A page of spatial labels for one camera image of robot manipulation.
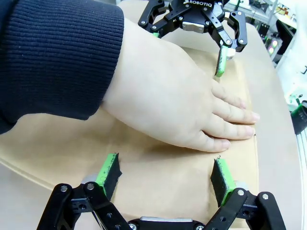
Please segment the cardboard sheet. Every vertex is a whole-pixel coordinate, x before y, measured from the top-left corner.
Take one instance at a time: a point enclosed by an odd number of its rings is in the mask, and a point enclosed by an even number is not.
[[[209,76],[214,75],[217,54],[185,51]],[[250,102],[242,69],[238,60],[228,61],[221,84]],[[48,189],[59,183],[78,186],[84,177],[98,173],[113,152],[119,152],[123,175],[112,201],[127,220],[183,217],[206,223],[217,210],[210,175],[219,155],[227,160],[235,180],[258,192],[256,137],[232,141],[223,153],[205,153],[157,141],[102,109],[87,121],[26,115],[0,136],[0,162]],[[236,221],[233,227],[246,224]]]

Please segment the person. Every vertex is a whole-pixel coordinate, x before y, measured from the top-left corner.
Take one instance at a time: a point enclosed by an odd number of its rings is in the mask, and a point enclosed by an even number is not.
[[[93,0],[1,6],[1,133],[25,114],[86,120],[102,107],[153,138],[196,150],[224,151],[229,139],[255,134],[247,124],[258,114],[119,7]]]

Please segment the dark blue sweater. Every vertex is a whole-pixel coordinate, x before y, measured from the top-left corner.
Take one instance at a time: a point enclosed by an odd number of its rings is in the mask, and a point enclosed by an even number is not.
[[[0,36],[0,133],[25,114],[93,115],[113,77],[123,28],[117,6],[19,0]]]

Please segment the robotiq logo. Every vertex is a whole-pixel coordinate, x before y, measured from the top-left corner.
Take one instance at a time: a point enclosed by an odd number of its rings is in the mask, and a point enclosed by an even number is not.
[[[203,1],[193,1],[193,0],[184,0],[183,4],[196,4],[196,5],[200,5],[200,6],[208,6],[208,7],[212,7],[211,3],[207,3],[207,2],[203,2]]]

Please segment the finger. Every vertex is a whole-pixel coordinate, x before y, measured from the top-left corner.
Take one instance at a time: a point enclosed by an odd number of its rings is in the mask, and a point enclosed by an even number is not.
[[[213,137],[233,140],[249,139],[255,134],[255,129],[250,126],[233,125],[214,114],[203,131]]]
[[[212,80],[212,93],[215,97],[235,107],[246,109],[246,103],[241,98],[229,94],[225,88],[215,80]]]
[[[192,149],[205,152],[222,152],[230,147],[230,141],[226,139],[211,138],[199,131],[191,146]]]
[[[257,113],[240,109],[219,98],[214,99],[213,113],[225,121],[243,124],[254,124],[260,118]]]

